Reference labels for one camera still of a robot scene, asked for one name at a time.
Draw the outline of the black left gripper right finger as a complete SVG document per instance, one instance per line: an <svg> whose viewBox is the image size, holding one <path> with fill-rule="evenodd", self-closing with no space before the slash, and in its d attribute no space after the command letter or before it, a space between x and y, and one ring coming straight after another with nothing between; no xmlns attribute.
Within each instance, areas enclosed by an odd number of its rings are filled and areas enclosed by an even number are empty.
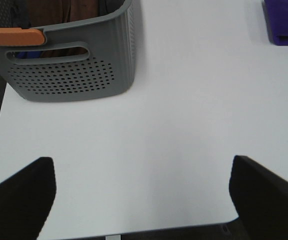
<svg viewBox="0 0 288 240"><path fill-rule="evenodd" d="M243 155L233 159L229 194L252 240L288 240L288 181Z"/></svg>

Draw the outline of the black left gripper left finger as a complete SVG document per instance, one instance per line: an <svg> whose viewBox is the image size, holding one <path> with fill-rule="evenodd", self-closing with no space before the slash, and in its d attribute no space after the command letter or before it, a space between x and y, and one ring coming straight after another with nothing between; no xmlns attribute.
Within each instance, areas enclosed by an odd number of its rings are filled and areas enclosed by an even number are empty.
<svg viewBox="0 0 288 240"><path fill-rule="evenodd" d="M53 159L41 157L0 183L0 240L35 240L56 196Z"/></svg>

